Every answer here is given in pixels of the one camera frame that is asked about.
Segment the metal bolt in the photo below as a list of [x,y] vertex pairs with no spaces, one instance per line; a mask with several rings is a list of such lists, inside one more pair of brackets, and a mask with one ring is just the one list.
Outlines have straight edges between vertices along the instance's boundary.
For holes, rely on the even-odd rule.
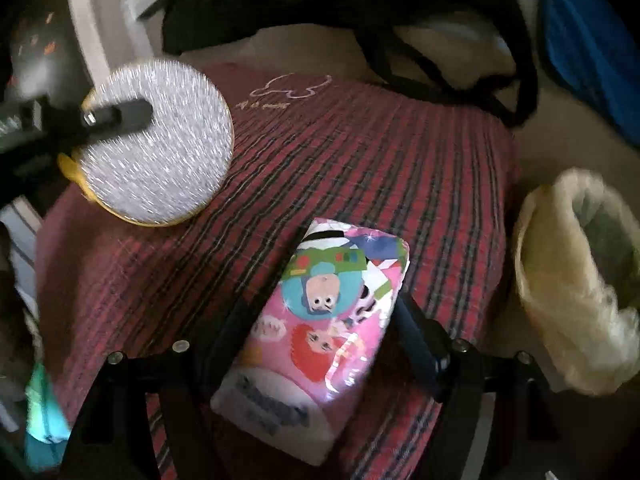
[[466,352],[467,350],[469,350],[469,347],[471,345],[469,344],[469,341],[465,339],[457,338],[453,340],[453,343],[451,346],[456,352]]
[[181,354],[182,352],[186,352],[189,349],[189,342],[184,339],[180,339],[180,341],[176,341],[172,346],[172,349],[177,354]]
[[520,350],[516,354],[516,357],[518,361],[520,361],[524,365],[530,365],[533,362],[533,357],[531,357],[531,354],[525,352],[524,350]]
[[116,365],[123,359],[124,359],[124,354],[122,352],[112,352],[109,354],[109,357],[107,357],[107,362],[110,365]]

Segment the red-haired cartoon character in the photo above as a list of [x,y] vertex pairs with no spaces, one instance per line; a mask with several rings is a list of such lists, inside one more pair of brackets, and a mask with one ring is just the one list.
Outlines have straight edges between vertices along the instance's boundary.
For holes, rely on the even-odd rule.
[[[291,361],[307,379],[320,383],[334,363],[335,353],[345,342],[346,339],[334,337],[328,331],[308,324],[297,325],[291,333]],[[343,355],[340,360],[344,362],[347,356]]]

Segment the plaid fabric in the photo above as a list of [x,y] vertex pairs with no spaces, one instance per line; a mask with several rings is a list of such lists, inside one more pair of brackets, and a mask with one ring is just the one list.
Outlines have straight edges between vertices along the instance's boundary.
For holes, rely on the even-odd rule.
[[[404,238],[417,303],[451,335],[476,339],[502,272],[515,170],[513,137],[497,119],[357,82],[287,75],[267,84],[272,75],[234,65],[206,73],[236,130],[228,179],[210,206],[178,226],[141,228],[71,186],[38,234],[46,364],[71,421],[109,352],[162,351],[238,295],[264,304],[314,216]],[[438,407],[414,385],[395,338],[390,330],[357,412],[319,468],[205,408],[231,478],[406,478]],[[174,478],[156,407],[159,467]]]

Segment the pink cartoon pouch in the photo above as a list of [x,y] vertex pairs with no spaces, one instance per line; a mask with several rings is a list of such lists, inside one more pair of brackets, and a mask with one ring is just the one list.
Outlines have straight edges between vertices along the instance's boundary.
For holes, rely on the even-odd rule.
[[356,407],[408,264],[398,237],[313,220],[212,409],[320,465]]

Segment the round silver glitter disc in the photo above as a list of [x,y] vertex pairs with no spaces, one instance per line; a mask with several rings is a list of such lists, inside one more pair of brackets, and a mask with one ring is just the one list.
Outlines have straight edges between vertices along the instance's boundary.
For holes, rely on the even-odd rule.
[[169,59],[124,66],[95,89],[86,105],[146,99],[146,129],[85,146],[78,163],[103,205],[132,222],[186,219],[210,202],[233,150],[231,113],[218,89],[196,69]]

